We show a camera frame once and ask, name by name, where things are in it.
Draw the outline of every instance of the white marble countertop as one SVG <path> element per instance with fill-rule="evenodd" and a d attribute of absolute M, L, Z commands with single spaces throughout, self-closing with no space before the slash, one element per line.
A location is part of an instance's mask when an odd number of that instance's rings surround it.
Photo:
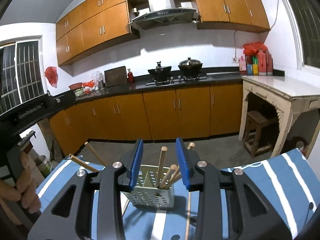
<path fill-rule="evenodd" d="M 242 76 L 242 79 L 269 90 L 277 90 L 291 98 L 320 95 L 320 88 L 290 77 Z"/>

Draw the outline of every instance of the black countertop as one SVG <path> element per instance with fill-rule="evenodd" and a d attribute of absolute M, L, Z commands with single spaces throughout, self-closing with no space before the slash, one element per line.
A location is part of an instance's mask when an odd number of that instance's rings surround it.
<path fill-rule="evenodd" d="M 235 82 L 241 81 L 241 74 L 237 73 L 215 73 L 212 75 L 204 75 L 206 79 L 201 80 L 190 80 L 187 82 L 175 82 L 161 85 L 148 85 L 152 82 L 150 78 L 144 80 L 137 80 L 134 83 L 127 83 L 119 86 L 108 87 L 104 89 L 99 89 L 93 91 L 88 95 L 82 95 L 76 98 L 76 103 L 90 101 L 103 97 L 111 97 L 116 95 L 130 94 L 135 92 L 145 92 L 153 91 L 159 89 L 169 89 L 169 88 L 178 88 L 186 86 L 196 86 L 196 85 L 210 85 L 218 82 Z"/>

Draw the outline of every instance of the metal screw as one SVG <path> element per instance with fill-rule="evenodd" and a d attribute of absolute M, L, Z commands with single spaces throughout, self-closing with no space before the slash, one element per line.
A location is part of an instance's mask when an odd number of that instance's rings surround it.
<path fill-rule="evenodd" d="M 197 163 L 197 165 L 199 166 L 199 167 L 205 167 L 205 166 L 207 166 L 207 163 L 205 162 L 205 161 L 198 161 L 198 163 Z"/>
<path fill-rule="evenodd" d="M 243 170 L 241 170 L 241 169 L 234 169 L 234 171 L 235 171 L 236 175 L 242 175 L 243 174 Z"/>
<path fill-rule="evenodd" d="M 114 167 L 114 168 L 120 168 L 122 166 L 122 163 L 121 162 L 114 162 L 113 164 L 112 164 L 112 167 Z"/>
<path fill-rule="evenodd" d="M 85 173 L 86 173 L 85 170 L 79 170 L 79 171 L 77 171 L 77 176 L 82 177 L 85 175 Z"/>

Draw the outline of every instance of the perforated metal basket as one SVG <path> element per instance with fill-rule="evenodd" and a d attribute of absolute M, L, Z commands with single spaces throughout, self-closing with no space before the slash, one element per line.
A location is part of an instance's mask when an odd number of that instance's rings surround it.
<path fill-rule="evenodd" d="M 163 167 L 161 179 L 169 170 Z M 136 207 L 146 207 L 153 209 L 170 209 L 174 206 L 173 185 L 169 188 L 156 188 L 156 176 L 158 166 L 141 165 L 137 185 L 131 193 L 124 192 L 129 201 Z"/>

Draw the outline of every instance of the range hood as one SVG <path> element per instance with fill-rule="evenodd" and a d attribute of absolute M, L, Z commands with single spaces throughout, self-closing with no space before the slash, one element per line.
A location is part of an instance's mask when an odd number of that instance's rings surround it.
<path fill-rule="evenodd" d="M 176 8 L 174 0 L 148 0 L 150 13 L 138 16 L 129 23 L 137 30 L 147 30 L 172 24 L 190 23 L 199 15 L 193 8 Z"/>

